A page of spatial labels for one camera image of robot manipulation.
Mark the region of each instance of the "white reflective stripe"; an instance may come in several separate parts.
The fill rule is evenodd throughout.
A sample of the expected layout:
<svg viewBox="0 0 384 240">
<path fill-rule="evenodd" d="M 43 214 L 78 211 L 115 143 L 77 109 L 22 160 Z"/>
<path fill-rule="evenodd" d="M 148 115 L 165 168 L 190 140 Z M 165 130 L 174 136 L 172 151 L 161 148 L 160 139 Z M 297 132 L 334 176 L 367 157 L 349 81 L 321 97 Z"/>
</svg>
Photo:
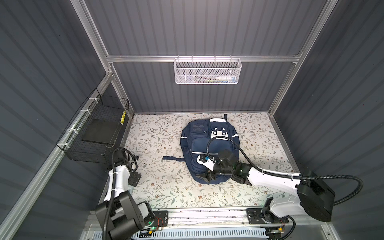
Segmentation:
<svg viewBox="0 0 384 240">
<path fill-rule="evenodd" d="M 206 152 L 192 152 L 192 153 L 195 153 L 195 154 L 207 154 Z"/>
<path fill-rule="evenodd" d="M 210 122 L 226 122 L 224 118 L 211 118 Z"/>
</svg>

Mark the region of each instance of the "wire basket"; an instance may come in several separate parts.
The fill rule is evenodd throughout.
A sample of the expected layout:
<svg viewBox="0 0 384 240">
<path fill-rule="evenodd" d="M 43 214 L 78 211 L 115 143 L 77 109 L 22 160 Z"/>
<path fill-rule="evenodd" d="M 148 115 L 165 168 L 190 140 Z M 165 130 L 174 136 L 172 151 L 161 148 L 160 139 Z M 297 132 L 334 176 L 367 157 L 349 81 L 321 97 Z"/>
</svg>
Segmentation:
<svg viewBox="0 0 384 240">
<path fill-rule="evenodd" d="M 107 163 L 112 151 L 119 147 L 123 138 L 124 131 L 121 131 L 121 129 L 125 129 L 127 125 L 128 119 L 125 116 L 128 110 L 128 99 L 99 95 L 93 100 L 88 109 L 80 110 L 83 113 L 81 113 L 81 119 L 76 126 L 73 129 L 66 130 L 70 131 L 68 140 L 65 143 L 58 142 L 56 144 L 71 160 Z M 84 135 L 95 119 L 116 123 L 113 136 L 106 144 L 83 140 Z"/>
<path fill-rule="evenodd" d="M 237 84 L 240 76 L 240 59 L 229 61 L 186 62 L 175 58 L 177 84 Z"/>
</svg>

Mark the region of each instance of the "corrugated wall panel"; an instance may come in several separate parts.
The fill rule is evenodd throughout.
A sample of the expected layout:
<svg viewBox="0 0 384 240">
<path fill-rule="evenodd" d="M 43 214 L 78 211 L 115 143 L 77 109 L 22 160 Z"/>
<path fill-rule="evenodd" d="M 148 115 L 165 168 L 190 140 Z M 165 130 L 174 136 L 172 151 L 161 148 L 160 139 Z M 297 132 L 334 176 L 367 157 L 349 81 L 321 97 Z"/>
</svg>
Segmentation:
<svg viewBox="0 0 384 240">
<path fill-rule="evenodd" d="M 325 0 L 86 0 L 110 55 L 293 55 Z"/>
<path fill-rule="evenodd" d="M 384 221 L 384 1 L 340 0 L 275 118 L 299 167 L 364 181 L 334 208 L 342 239 L 380 238 Z M 353 181 L 327 181 L 339 199 Z"/>
<path fill-rule="evenodd" d="M 69 1 L 0 1 L 0 39 L 2 222 L 105 71 Z M 103 173 L 64 159 L 14 239 L 77 238 Z"/>
<path fill-rule="evenodd" d="M 243 63 L 238 84 L 175 83 L 172 63 L 115 63 L 136 112 L 268 110 L 291 63 Z"/>
</svg>

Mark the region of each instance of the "yellow tag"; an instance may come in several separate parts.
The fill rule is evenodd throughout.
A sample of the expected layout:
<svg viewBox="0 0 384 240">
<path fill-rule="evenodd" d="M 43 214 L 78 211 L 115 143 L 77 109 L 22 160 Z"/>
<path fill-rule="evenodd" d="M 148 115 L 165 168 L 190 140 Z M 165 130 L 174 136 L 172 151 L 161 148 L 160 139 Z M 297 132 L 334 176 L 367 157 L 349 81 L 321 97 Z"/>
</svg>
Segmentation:
<svg viewBox="0 0 384 240">
<path fill-rule="evenodd" d="M 125 119 L 125 114 L 126 114 L 126 110 L 124 110 L 124 112 L 122 113 L 122 116 L 121 116 L 121 120 L 120 120 L 120 124 L 124 124 L 124 119 Z"/>
</svg>

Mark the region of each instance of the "item in basket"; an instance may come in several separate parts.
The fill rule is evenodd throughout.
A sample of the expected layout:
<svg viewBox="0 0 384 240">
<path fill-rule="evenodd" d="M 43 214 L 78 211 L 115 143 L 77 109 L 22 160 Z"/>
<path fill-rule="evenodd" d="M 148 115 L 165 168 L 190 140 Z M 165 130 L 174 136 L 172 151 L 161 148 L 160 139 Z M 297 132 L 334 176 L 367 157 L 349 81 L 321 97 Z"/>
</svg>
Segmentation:
<svg viewBox="0 0 384 240">
<path fill-rule="evenodd" d="M 81 140 L 86 142 L 109 144 L 115 134 L 118 124 L 118 122 L 93 119 L 91 125 Z"/>
</svg>

